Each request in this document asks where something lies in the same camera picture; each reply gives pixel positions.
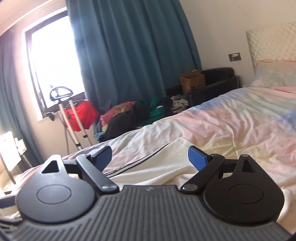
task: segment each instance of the headboard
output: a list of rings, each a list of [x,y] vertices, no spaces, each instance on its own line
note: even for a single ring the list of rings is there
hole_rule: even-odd
[[[296,61],[296,23],[247,31],[254,69],[259,60]]]

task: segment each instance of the pile of clothes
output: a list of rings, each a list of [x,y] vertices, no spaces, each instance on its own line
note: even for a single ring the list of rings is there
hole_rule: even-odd
[[[150,125],[187,108],[188,101],[181,95],[162,99],[154,97],[150,103],[144,101],[121,103],[100,116],[94,128],[94,137],[99,142],[114,139],[128,131]]]

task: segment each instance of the red bag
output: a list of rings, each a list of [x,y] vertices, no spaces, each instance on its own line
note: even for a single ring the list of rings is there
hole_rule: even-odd
[[[95,119],[99,115],[99,113],[96,111],[96,109],[92,106],[92,104],[89,101],[83,100],[80,103],[80,105],[75,107],[75,109],[84,129],[89,129],[91,124],[95,121]],[[68,120],[73,130],[80,131],[80,128],[74,116],[73,110],[65,109],[65,113],[66,113],[66,116],[68,117]]]

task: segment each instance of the teal curtain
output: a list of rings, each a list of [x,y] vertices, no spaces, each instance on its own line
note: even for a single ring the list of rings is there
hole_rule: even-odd
[[[27,116],[24,112],[16,79],[13,58],[13,35],[10,30],[0,36],[0,130],[11,131],[14,137],[23,139],[27,151],[25,155],[32,166],[43,163],[34,143]],[[28,167],[20,162],[19,167],[25,171]]]
[[[67,0],[88,99],[103,113],[164,97],[180,75],[201,70],[179,0]]]

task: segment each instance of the ribbed black surface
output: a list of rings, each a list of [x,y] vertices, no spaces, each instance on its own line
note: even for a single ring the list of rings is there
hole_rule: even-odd
[[[25,222],[10,234],[22,241],[283,241],[289,234],[276,223],[239,227],[211,216],[197,196],[174,186],[126,186],[101,197],[75,222],[46,226]]]

